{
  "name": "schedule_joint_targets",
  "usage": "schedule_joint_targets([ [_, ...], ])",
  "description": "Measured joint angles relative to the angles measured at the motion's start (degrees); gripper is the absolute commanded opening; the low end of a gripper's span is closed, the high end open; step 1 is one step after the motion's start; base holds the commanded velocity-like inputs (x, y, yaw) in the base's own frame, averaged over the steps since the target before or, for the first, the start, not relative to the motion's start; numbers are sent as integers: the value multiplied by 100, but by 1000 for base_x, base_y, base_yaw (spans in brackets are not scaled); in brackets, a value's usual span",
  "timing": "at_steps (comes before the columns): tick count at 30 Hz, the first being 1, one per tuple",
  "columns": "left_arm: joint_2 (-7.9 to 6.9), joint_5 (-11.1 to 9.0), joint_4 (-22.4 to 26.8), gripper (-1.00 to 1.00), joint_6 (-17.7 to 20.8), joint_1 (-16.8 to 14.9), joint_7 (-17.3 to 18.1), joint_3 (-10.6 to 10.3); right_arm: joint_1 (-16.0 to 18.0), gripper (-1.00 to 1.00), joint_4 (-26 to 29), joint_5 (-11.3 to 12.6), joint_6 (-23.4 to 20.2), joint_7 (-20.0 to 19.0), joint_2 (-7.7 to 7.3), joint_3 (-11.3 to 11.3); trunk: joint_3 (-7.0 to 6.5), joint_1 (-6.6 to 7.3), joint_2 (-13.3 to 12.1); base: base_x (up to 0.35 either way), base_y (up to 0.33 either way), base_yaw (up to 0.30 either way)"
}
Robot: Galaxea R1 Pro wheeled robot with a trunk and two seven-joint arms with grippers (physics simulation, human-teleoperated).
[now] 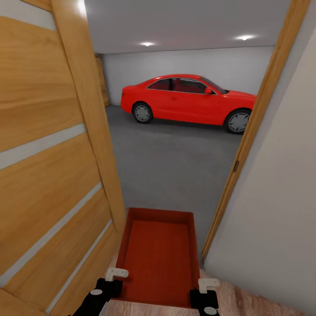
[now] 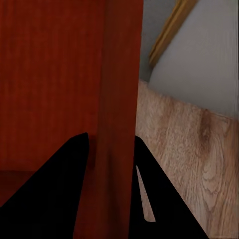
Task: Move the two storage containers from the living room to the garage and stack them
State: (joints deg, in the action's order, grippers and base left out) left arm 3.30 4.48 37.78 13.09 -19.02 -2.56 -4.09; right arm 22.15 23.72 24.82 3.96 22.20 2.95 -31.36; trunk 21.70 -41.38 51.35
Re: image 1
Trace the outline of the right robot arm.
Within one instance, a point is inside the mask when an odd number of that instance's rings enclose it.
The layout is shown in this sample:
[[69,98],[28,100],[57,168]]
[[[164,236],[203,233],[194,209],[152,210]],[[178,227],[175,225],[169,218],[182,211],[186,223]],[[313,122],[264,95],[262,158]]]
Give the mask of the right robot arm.
[[190,290],[192,309],[199,309],[201,316],[219,316],[216,291],[207,290],[207,287],[219,287],[219,279],[198,279],[198,284],[199,290]]

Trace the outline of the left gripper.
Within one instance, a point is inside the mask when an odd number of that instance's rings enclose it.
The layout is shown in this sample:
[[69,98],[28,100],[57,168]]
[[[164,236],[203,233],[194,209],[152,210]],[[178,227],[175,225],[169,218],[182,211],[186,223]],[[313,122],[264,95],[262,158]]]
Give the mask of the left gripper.
[[105,278],[99,278],[97,281],[96,287],[102,287],[106,286],[110,290],[110,298],[115,299],[115,298],[120,298],[121,297],[121,292],[122,292],[122,281],[119,280],[114,280],[114,281],[105,281]]

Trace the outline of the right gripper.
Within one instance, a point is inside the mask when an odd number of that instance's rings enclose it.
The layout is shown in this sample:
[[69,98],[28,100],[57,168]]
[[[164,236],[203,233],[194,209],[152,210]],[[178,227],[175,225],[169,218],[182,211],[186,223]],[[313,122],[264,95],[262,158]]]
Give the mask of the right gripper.
[[207,294],[201,294],[199,290],[190,290],[190,302],[192,309],[199,309],[203,300],[210,301],[216,309],[219,308],[215,290],[207,290]]

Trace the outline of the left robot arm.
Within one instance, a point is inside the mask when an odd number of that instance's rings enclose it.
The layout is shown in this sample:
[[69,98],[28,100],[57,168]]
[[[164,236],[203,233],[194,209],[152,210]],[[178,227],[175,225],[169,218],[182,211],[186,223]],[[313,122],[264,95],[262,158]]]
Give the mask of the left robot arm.
[[72,316],[105,316],[110,299],[120,298],[122,281],[114,280],[114,277],[128,277],[125,269],[109,267],[105,277],[99,278],[96,288],[89,292],[83,301],[83,305]]

